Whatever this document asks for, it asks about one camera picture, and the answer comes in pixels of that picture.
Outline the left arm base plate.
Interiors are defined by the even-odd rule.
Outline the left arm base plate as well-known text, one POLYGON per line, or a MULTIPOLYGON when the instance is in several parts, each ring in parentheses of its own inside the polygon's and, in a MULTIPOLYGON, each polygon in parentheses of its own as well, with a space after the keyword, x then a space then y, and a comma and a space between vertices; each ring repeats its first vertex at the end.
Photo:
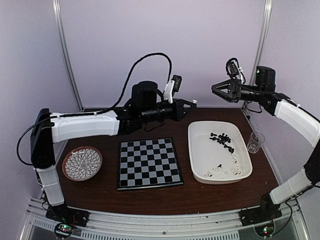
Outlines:
POLYGON ((57 222, 67 223, 72 226, 86 227, 90 213, 86 210, 70 208, 65 204, 49 205, 45 217, 57 222))

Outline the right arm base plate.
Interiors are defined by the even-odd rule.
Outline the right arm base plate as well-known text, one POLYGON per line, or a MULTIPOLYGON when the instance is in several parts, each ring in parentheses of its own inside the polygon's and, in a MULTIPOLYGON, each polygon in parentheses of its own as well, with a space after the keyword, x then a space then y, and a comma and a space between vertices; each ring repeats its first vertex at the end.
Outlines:
POLYGON ((263 213, 259 207, 243 209, 239 212, 240 221, 243 227, 268 222, 280 218, 281 216, 282 212, 278 209, 263 213))

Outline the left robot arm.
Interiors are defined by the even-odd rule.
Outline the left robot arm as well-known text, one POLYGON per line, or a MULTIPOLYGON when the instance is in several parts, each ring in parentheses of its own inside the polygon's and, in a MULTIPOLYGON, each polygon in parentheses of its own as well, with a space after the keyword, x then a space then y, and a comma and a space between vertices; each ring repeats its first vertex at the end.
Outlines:
POLYGON ((72 218, 66 207, 56 170, 54 144, 92 136, 129 135, 150 122, 167 119, 181 121, 197 101, 174 98, 179 86, 169 81, 164 91, 152 81, 142 81, 131 89, 131 97, 123 107, 80 113, 50 113, 43 108, 30 136, 31 163, 36 169, 52 213, 61 222, 72 218))

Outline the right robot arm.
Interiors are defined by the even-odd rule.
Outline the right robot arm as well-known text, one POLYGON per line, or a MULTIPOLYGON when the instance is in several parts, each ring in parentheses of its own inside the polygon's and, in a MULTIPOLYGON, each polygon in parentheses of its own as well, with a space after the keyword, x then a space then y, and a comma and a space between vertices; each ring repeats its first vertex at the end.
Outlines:
POLYGON ((291 197, 298 197, 320 182, 320 121, 287 95, 276 92, 274 69, 257 66, 255 84, 246 85, 239 66, 229 62, 225 68, 229 79, 212 85, 213 94, 230 103, 258 103, 267 113, 292 128, 293 135, 302 137, 302 141, 309 144, 312 151, 301 170, 262 197, 256 216, 266 221, 280 204, 291 197))

